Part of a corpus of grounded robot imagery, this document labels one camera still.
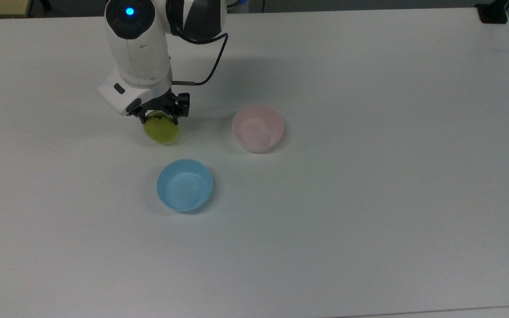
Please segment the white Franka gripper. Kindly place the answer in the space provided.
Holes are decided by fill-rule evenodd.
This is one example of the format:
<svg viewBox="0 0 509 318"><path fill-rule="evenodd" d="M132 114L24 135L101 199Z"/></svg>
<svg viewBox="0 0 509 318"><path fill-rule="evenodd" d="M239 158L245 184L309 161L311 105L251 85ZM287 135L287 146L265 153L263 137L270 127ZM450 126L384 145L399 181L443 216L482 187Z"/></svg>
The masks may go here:
<svg viewBox="0 0 509 318"><path fill-rule="evenodd" d="M166 94L172 85L172 71L159 82L153 85L137 86L127 83L118 70L113 70L99 86L98 91L103 100L118 114L137 117L141 124L147 122L149 110L144 106L152 99ZM180 117L188 117L190 110L190 94L180 93L168 99L165 106L165 114L170 117L174 125L179 124Z"/></svg>

